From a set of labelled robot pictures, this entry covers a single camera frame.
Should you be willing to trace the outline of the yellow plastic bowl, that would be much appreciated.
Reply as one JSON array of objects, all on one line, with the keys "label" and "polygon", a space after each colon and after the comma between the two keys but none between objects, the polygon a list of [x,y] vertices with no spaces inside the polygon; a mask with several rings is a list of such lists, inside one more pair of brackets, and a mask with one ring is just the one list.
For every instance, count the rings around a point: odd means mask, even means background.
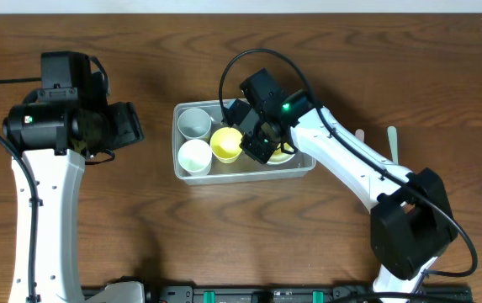
[{"label": "yellow plastic bowl", "polygon": [[285,143],[283,148],[286,152],[282,152],[281,145],[277,147],[274,153],[267,161],[267,165],[279,165],[288,162],[294,157],[294,149],[288,144]]}]

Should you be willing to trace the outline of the yellow plastic cup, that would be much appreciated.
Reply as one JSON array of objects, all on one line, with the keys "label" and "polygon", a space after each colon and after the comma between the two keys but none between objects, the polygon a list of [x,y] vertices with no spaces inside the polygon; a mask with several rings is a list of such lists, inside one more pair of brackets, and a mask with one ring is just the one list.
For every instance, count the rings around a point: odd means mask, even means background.
[{"label": "yellow plastic cup", "polygon": [[222,163],[231,164],[241,155],[242,134],[235,128],[223,127],[210,138],[210,147],[214,156]]}]

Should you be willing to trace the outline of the white plastic cup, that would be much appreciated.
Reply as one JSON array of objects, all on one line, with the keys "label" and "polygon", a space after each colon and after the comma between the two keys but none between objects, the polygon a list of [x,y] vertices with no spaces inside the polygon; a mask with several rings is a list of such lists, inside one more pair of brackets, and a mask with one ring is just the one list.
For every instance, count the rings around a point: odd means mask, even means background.
[{"label": "white plastic cup", "polygon": [[180,147],[177,160],[181,168],[191,176],[208,175],[212,165],[213,153],[209,144],[200,139],[186,141]]}]

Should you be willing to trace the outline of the mint green plastic spoon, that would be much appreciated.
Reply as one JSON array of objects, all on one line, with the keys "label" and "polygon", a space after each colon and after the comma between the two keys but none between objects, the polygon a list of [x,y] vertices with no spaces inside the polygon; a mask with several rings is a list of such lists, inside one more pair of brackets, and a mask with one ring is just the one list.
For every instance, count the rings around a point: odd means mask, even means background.
[{"label": "mint green plastic spoon", "polygon": [[392,157],[392,162],[399,163],[399,147],[398,147],[398,135],[395,126],[389,126],[387,128],[387,135],[389,140],[389,148]]}]

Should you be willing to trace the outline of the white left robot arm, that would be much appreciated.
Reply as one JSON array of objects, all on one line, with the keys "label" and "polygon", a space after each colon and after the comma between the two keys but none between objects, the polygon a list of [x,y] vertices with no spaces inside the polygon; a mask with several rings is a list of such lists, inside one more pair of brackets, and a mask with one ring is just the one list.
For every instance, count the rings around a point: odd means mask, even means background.
[{"label": "white left robot arm", "polygon": [[142,141],[131,103],[46,102],[11,108],[17,231],[12,302],[142,302],[140,282],[85,297],[77,261],[78,200],[89,157]]}]

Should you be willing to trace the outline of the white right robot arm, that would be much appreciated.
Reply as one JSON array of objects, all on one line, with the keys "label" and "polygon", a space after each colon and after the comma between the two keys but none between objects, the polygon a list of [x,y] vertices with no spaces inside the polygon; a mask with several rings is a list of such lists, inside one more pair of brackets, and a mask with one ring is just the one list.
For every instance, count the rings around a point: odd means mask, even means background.
[{"label": "white right robot arm", "polygon": [[373,290],[388,301],[414,294],[459,229],[442,179],[378,154],[305,91],[249,93],[222,104],[223,121],[241,129],[241,148],[265,164],[277,149],[313,157],[340,179],[370,214],[370,245],[381,264]]}]

